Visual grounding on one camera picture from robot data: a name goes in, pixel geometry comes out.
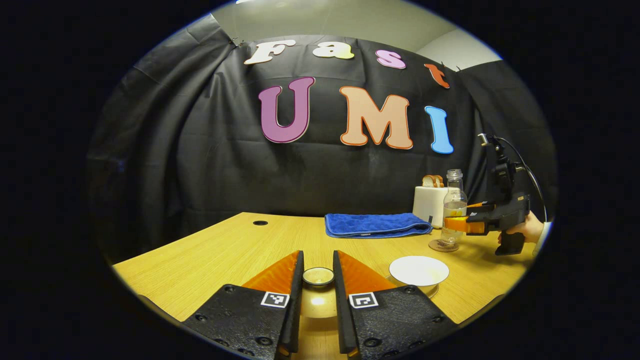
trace wall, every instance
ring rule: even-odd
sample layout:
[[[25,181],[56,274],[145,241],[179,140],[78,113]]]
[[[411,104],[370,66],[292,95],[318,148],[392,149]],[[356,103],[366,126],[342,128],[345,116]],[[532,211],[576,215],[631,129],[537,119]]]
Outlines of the wall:
[[[487,45],[466,31],[450,31],[425,45],[416,53],[458,71],[474,65],[501,60]]]

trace white sleeve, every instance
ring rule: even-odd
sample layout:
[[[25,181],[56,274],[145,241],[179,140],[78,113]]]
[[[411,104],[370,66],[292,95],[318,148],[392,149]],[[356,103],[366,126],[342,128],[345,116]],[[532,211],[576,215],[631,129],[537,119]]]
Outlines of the white sleeve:
[[[538,239],[538,243],[536,244],[536,248],[533,249],[533,256],[538,255],[538,251],[540,251],[540,248],[542,247],[542,244],[547,239],[547,236],[549,235],[549,231],[551,231],[551,222],[545,222],[543,224],[543,227],[542,227],[542,233],[540,234],[540,239]]]

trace coaster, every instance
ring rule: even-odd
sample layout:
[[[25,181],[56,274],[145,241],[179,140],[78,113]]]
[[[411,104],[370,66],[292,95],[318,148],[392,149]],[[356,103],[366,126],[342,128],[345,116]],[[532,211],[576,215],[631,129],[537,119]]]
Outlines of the coaster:
[[[440,252],[454,252],[458,250],[458,248],[460,248],[458,244],[450,245],[440,239],[431,240],[429,242],[429,247],[432,248],[433,250],[440,251]]]

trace human hand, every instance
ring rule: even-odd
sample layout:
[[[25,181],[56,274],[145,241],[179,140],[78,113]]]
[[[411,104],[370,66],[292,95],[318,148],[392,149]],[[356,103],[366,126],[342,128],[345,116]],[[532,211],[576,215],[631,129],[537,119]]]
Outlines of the human hand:
[[[533,211],[530,211],[524,222],[508,229],[507,234],[522,233],[524,235],[524,242],[537,243],[542,234],[544,225],[536,218]],[[498,243],[502,243],[502,234],[498,235]]]

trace purple letter u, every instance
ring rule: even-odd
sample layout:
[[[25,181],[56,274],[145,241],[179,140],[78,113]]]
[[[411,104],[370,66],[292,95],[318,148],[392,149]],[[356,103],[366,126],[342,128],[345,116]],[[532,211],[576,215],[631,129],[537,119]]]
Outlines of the purple letter u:
[[[278,124],[278,95],[282,87],[273,86],[263,90],[258,98],[262,101],[262,133],[272,142],[293,142],[302,137],[309,127],[309,88],[314,78],[299,78],[289,83],[293,90],[294,118],[288,126]]]

